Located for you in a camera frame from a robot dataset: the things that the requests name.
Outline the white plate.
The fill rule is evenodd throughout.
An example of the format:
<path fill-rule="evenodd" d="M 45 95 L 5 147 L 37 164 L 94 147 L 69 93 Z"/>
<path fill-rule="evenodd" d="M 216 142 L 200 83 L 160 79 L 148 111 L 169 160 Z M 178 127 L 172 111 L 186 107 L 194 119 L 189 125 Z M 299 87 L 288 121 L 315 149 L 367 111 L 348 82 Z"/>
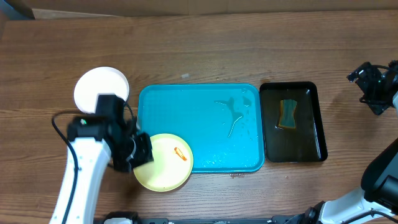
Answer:
<path fill-rule="evenodd" d="M 75 85 L 73 98 L 77 108 L 84 113 L 94 113 L 99 95 L 116 95 L 127 101 L 127 78 L 113 67 L 97 67 L 87 71 Z"/>

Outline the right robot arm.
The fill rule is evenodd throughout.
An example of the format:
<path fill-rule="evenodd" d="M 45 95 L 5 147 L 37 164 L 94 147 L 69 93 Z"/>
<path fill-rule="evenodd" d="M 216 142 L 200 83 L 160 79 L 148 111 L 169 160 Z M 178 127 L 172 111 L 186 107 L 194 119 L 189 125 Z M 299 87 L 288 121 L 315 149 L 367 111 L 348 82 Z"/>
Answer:
<path fill-rule="evenodd" d="M 347 76 L 363 92 L 360 102 L 374 114 L 397 108 L 397 61 L 387 66 L 365 62 Z M 285 224 L 298 223 L 365 223 L 385 217 L 397 223 L 397 141 L 391 143 L 366 168 L 361 186 L 346 195 L 320 202 L 295 215 Z"/>

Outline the teal plastic tray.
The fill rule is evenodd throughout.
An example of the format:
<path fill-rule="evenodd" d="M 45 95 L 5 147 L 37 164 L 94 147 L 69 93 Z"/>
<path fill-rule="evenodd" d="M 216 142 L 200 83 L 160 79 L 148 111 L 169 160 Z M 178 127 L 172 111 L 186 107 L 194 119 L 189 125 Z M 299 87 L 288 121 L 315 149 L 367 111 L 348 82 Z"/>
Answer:
<path fill-rule="evenodd" d="M 194 173 L 255 172 L 264 164 L 259 91 L 251 84 L 149 85 L 138 117 L 151 136 L 182 138 Z"/>

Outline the green yellow sponge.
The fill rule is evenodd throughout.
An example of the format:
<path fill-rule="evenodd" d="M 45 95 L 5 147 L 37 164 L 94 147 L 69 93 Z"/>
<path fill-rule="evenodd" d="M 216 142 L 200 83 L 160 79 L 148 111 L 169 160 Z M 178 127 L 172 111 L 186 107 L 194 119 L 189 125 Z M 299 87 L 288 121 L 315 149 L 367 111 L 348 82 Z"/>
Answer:
<path fill-rule="evenodd" d="M 297 102 L 292 99 L 281 100 L 279 103 L 279 119 L 277 127 L 281 129 L 295 129 L 295 110 Z"/>

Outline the yellow plate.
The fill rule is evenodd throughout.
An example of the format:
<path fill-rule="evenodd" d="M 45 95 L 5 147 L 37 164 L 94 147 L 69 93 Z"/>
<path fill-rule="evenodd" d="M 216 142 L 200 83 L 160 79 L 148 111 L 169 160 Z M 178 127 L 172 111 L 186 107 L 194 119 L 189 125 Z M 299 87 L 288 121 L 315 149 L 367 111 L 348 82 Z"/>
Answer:
<path fill-rule="evenodd" d="M 150 141 L 154 161 L 136 167 L 136 179 L 154 192 L 167 192 L 180 187 L 193 169 L 193 152 L 190 146 L 174 134 L 156 134 L 150 137 Z M 175 147 L 183 152 L 186 161 L 176 155 Z"/>

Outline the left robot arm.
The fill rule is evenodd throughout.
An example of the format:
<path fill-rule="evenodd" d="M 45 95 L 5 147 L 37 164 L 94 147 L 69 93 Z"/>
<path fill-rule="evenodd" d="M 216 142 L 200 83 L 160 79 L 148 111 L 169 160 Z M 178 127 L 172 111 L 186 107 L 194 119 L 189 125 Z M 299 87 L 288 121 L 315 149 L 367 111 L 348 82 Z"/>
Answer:
<path fill-rule="evenodd" d="M 67 164 L 51 223 L 93 223 L 106 168 L 131 172 L 154 160 L 150 137 L 137 118 L 124 119 L 127 107 L 122 98 L 102 94 L 94 112 L 74 113 L 60 136 L 67 145 Z"/>

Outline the ketchup stain on yellow plate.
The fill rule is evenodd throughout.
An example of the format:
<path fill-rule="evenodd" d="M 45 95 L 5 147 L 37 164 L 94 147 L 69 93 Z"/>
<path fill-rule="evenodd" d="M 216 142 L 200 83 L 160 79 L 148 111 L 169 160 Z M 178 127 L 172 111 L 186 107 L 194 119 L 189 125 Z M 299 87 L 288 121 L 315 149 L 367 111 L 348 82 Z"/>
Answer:
<path fill-rule="evenodd" d="M 178 155 L 178 157 L 181 158 L 183 161 L 187 160 L 187 158 L 184 156 L 183 152 L 178 147 L 175 147 L 174 151 L 175 151 L 176 155 Z"/>

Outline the black water tray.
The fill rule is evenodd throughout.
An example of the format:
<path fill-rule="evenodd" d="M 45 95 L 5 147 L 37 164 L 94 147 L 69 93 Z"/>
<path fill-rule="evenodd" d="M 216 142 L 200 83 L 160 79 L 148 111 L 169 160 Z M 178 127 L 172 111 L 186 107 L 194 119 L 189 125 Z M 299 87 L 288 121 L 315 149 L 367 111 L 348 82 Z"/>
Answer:
<path fill-rule="evenodd" d="M 271 162 L 323 162 L 328 157 L 317 87 L 312 82 L 275 82 L 260 86 L 266 159 Z M 279 103 L 297 102 L 295 129 L 277 127 Z"/>

